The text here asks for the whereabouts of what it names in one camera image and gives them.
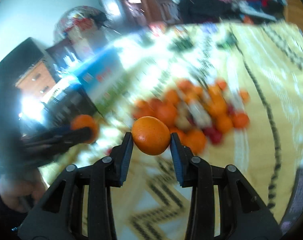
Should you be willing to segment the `person's left hand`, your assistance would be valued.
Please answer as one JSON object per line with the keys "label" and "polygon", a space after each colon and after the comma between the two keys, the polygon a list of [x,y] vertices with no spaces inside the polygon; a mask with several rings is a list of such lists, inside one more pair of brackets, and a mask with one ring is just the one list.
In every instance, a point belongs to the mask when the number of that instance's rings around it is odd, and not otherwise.
{"label": "person's left hand", "polygon": [[30,206],[24,198],[31,196],[33,205],[36,204],[48,189],[38,169],[28,171],[26,175],[0,175],[0,197],[10,209],[26,213]]}

